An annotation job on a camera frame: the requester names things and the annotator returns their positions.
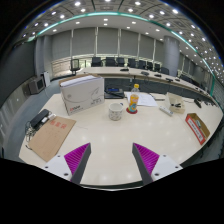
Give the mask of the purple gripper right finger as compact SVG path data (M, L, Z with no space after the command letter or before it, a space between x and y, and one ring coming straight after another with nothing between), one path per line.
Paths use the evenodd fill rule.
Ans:
M168 155L159 155L137 143L133 144L132 153L136 160L143 185L152 183L182 169Z

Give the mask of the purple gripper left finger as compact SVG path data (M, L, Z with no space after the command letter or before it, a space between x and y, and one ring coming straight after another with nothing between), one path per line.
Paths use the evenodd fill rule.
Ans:
M43 169L79 185L90 154L91 144L87 143L65 155L57 154L43 166Z

